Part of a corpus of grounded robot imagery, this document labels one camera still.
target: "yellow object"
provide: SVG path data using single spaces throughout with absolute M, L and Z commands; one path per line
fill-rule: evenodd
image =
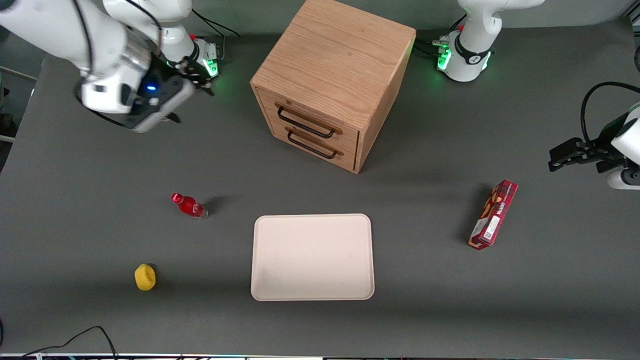
M 138 289 L 142 291 L 151 290 L 156 284 L 156 272 L 147 264 L 138 266 L 134 276 L 136 278 L 136 285 L 138 285 Z

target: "wooden drawer cabinet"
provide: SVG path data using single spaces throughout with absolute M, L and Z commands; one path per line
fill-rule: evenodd
M 393 105 L 415 30 L 307 0 L 251 80 L 271 133 L 358 173 Z

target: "red bottle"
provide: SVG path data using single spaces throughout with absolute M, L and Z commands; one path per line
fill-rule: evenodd
M 178 204 L 178 208 L 181 212 L 202 220 L 209 216 L 209 211 L 204 207 L 201 203 L 197 202 L 196 199 L 190 196 L 182 196 L 179 193 L 174 193 L 171 196 L 171 201 Z

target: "gray table surface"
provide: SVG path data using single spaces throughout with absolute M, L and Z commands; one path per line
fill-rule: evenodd
M 412 56 L 360 175 L 270 135 L 248 82 L 276 39 L 230 41 L 216 96 L 144 135 L 84 110 L 77 70 L 46 60 L 0 175 L 3 352 L 101 325 L 119 352 L 640 357 L 640 193 L 593 164 L 547 170 L 591 86 L 640 79 L 627 20 L 507 29 L 473 83 Z M 593 135 L 636 101 L 596 94 Z M 465 241 L 505 178 L 520 189 L 478 252 Z M 178 213 L 173 192 L 207 199 L 210 218 Z M 255 219 L 307 213 L 370 216 L 371 300 L 252 299 Z M 141 263 L 153 291 L 135 287 Z M 67 350 L 108 347 L 87 334 Z

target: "drawer handle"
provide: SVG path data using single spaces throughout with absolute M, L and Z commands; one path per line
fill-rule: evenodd
M 311 146 L 309 146 L 307 144 L 301 143 L 301 142 L 297 141 L 296 139 L 292 138 L 291 137 L 292 134 L 293 134 L 293 130 L 289 130 L 289 134 L 287 135 L 287 139 L 289 139 L 290 142 L 296 144 L 297 146 L 303 147 L 306 150 L 309 150 L 310 152 L 313 152 L 314 154 L 320 155 L 325 159 L 331 160 L 331 159 L 335 158 L 335 156 L 338 154 L 338 150 L 334 150 L 331 155 L 327 155 L 327 154 L 323 153 L 322 151 L 315 150 L 313 147 L 311 147 Z
M 333 136 L 333 134 L 335 133 L 335 129 L 331 128 L 331 131 L 329 131 L 329 133 L 323 134 L 318 130 L 312 129 L 312 128 L 304 125 L 304 124 L 300 124 L 299 122 L 297 122 L 297 121 L 295 121 L 293 119 L 289 119 L 288 117 L 282 115 L 282 110 L 284 110 L 283 106 L 278 108 L 278 117 L 279 118 L 281 118 L 282 120 L 290 123 L 291 125 L 298 126 L 299 128 L 304 129 L 304 130 L 308 131 L 309 133 L 312 133 L 313 135 L 317 135 L 317 136 L 320 136 L 321 138 L 328 139 L 331 136 Z

